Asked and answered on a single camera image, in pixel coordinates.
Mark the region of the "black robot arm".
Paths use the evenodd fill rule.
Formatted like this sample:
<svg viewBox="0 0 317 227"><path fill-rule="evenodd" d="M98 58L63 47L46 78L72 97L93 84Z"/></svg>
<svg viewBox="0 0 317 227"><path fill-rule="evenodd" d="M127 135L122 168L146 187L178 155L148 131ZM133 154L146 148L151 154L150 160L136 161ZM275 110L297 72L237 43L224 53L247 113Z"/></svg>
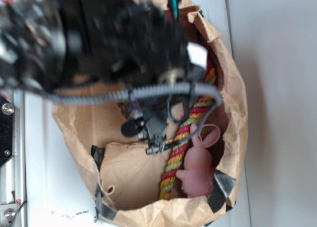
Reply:
<svg viewBox="0 0 317 227"><path fill-rule="evenodd" d="M76 75L145 86L196 82L183 27L153 3L22 0L0 8L0 85L52 92Z"/></svg>

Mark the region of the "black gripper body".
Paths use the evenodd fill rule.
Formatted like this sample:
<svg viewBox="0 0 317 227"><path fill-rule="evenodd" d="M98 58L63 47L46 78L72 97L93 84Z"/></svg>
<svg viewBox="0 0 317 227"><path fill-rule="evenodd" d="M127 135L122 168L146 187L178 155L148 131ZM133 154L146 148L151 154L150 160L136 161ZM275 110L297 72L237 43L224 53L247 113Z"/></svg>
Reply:
<svg viewBox="0 0 317 227"><path fill-rule="evenodd" d="M105 82L132 85L197 82L183 27L151 2L81 0L93 70Z"/></svg>

